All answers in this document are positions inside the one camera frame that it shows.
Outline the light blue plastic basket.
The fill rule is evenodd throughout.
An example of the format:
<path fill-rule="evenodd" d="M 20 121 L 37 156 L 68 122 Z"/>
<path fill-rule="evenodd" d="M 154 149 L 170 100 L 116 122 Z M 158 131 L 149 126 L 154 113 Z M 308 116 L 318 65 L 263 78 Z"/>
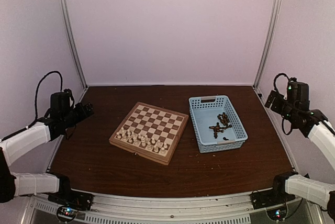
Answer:
<path fill-rule="evenodd" d="M 188 101 L 200 153 L 238 149 L 248 139 L 228 96 L 191 97 Z"/>

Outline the wooden chess board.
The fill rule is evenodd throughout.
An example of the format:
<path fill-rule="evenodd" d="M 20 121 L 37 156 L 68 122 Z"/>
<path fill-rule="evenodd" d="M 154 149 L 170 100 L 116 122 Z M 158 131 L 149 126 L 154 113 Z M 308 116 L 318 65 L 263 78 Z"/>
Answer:
<path fill-rule="evenodd" d="M 179 140 L 185 130 L 189 116 L 169 109 L 137 102 L 109 138 L 110 144 L 135 153 L 156 163 L 169 165 Z M 170 145 L 165 156 L 140 149 L 114 139 L 115 133 L 124 127 L 135 133 L 157 138 Z"/>

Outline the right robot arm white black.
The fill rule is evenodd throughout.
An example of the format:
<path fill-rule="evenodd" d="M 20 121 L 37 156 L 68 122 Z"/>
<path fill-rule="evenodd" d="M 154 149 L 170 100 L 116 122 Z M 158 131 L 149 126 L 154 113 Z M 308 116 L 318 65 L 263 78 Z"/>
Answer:
<path fill-rule="evenodd" d="M 291 123 L 290 130 L 298 129 L 309 139 L 334 167 L 334 128 L 318 109 L 309 108 L 309 86 L 303 82 L 288 81 L 286 95 L 277 87 L 270 92 L 265 107 Z M 274 179 L 274 188 L 268 198 L 279 204 L 288 195 L 295 195 L 319 205 L 334 219 L 334 184 L 312 180 L 298 173 L 280 174 Z"/>

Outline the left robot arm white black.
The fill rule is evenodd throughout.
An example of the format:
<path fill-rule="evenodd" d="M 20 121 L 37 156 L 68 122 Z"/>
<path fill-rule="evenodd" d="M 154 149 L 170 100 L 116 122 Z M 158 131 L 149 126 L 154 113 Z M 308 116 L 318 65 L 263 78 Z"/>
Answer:
<path fill-rule="evenodd" d="M 15 197 L 49 194 L 64 205 L 78 205 L 82 196 L 71 189 L 70 180 L 60 174 L 14 173 L 9 167 L 36 147 L 65 136 L 68 128 L 93 115 L 90 103 L 75 103 L 70 89 L 50 97 L 50 108 L 32 124 L 1 139 L 1 203 Z"/>

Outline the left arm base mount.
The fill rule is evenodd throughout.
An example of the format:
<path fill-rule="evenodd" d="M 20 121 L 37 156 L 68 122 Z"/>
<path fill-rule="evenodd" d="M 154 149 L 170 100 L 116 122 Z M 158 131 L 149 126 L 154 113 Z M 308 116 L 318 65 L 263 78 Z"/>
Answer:
<path fill-rule="evenodd" d="M 79 211 L 89 211 L 93 203 L 93 194 L 72 191 L 69 195 L 60 193 L 48 193 L 48 201 L 58 205 L 68 206 Z"/>

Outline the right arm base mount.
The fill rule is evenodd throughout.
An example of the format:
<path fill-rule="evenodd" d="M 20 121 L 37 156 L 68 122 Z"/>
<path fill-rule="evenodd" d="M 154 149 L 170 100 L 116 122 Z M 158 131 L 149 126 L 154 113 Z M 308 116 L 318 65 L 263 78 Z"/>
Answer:
<path fill-rule="evenodd" d="M 253 209 L 268 208 L 275 205 L 284 204 L 288 201 L 294 200 L 296 197 L 287 193 L 279 193 L 273 189 L 265 191 L 253 191 L 250 194 Z"/>

